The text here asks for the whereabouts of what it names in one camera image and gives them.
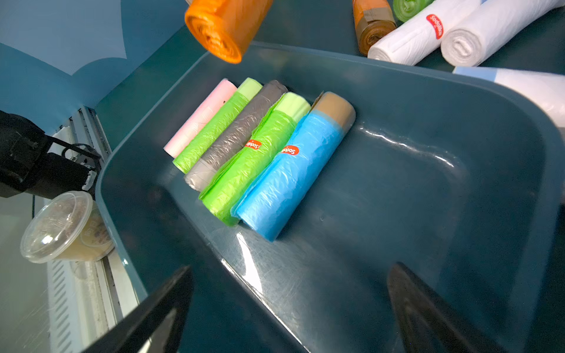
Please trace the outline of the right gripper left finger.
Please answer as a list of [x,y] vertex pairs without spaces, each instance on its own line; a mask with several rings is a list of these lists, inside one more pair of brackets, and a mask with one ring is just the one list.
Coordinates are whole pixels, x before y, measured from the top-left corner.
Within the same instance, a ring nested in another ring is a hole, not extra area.
[[86,352],[177,352],[194,292],[189,266],[179,268]]

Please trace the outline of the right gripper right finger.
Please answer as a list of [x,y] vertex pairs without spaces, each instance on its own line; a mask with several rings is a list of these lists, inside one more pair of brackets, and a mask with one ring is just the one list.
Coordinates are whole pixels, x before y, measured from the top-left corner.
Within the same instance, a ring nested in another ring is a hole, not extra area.
[[391,307],[406,352],[504,352],[405,264],[387,278]]

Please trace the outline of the green trash bag roll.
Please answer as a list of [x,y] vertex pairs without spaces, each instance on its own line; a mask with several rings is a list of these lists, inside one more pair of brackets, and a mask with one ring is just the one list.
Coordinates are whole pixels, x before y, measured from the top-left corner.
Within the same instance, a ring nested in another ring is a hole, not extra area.
[[394,0],[393,13],[401,22],[407,22],[420,13],[434,0]]
[[263,88],[260,82],[248,77],[237,88],[212,119],[174,159],[173,164],[187,174],[213,142],[228,128],[252,98]]
[[199,196],[217,219],[229,227],[239,222],[232,215],[232,209],[282,150],[309,110],[310,104],[302,96],[292,92],[284,94],[262,119],[244,147],[219,169]]

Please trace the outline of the dark teal storage box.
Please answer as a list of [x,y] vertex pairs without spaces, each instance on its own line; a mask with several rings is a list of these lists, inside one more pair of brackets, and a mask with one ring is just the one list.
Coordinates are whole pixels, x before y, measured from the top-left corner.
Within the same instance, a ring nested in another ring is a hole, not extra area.
[[[357,119],[275,242],[227,227],[164,145],[223,78],[323,91]],[[97,187],[140,297],[181,266],[181,352],[402,352],[387,276],[403,263],[508,352],[564,350],[564,143],[481,79],[253,44],[203,55],[115,148]]]

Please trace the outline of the blue trash bag roll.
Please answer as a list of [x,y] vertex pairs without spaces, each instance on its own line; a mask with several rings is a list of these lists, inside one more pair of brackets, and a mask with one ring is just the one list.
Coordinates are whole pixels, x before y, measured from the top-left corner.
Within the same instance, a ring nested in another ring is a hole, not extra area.
[[266,240],[274,241],[355,119],[356,111],[346,99],[332,92],[321,94],[231,214]]

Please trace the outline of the pink trash bag roll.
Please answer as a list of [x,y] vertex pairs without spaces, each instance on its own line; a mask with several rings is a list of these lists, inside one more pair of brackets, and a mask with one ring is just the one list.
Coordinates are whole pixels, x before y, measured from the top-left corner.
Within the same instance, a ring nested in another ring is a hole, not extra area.
[[223,79],[199,107],[194,110],[181,128],[163,147],[163,150],[171,157],[176,158],[236,91],[237,87],[231,81]]

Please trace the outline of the grey trash bag roll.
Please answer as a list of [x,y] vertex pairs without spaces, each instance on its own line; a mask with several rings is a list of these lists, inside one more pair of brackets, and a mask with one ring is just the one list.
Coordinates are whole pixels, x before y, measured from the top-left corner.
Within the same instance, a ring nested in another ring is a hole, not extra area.
[[263,118],[287,92],[288,88],[277,80],[266,83],[185,175],[186,183],[195,191],[203,191],[216,172],[244,147]]

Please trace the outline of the orange trash bag roll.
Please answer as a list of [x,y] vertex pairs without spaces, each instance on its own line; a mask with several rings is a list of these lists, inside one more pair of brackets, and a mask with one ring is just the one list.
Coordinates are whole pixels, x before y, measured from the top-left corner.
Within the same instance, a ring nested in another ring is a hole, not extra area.
[[193,1],[185,12],[185,24],[211,54],[239,64],[272,4],[269,0]]
[[386,0],[353,0],[352,6],[358,49],[367,56],[369,49],[397,25]]

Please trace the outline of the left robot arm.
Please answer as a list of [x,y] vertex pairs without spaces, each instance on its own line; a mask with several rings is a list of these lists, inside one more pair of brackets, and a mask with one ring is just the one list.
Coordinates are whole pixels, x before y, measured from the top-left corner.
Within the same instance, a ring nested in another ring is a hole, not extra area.
[[68,191],[95,196],[102,156],[86,144],[47,135],[25,117],[1,112],[1,197],[53,199]]

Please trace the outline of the white roll lying flat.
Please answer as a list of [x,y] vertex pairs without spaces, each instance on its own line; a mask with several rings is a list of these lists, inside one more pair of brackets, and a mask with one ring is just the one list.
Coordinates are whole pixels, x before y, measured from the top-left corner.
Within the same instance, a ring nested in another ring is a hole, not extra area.
[[564,129],[564,75],[513,69],[463,67],[453,69],[457,75],[485,79],[518,92]]

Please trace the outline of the white trash bag roll right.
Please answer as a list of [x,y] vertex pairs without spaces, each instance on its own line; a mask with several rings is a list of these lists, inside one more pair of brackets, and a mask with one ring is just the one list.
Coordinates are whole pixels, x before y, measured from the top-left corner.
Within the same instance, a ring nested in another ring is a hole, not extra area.
[[529,24],[563,6],[559,0],[485,1],[446,33],[442,56],[455,67],[479,66]]

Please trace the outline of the white trash bag roll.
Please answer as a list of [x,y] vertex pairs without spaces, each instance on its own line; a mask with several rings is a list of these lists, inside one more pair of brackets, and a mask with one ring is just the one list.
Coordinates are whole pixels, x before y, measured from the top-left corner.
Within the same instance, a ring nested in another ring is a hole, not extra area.
[[559,0],[485,1],[446,33],[442,56],[455,67],[479,66],[529,24],[563,6]]
[[438,0],[425,7],[374,44],[367,54],[382,60],[414,66],[440,47],[447,32],[478,9],[480,0]]

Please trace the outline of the white trash bag roll left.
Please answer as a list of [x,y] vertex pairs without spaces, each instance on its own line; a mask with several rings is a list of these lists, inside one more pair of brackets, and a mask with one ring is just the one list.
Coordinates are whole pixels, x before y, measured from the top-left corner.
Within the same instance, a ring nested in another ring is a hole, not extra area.
[[478,9],[480,0],[438,0],[425,7],[374,44],[367,54],[382,60],[414,66],[440,47],[447,32]]

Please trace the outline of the clear plastic lidded cup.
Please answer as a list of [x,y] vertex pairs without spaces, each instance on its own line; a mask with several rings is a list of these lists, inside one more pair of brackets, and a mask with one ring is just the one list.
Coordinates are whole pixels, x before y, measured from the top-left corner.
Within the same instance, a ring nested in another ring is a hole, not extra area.
[[85,191],[60,194],[26,228],[20,250],[32,263],[94,262],[114,249],[93,197]]

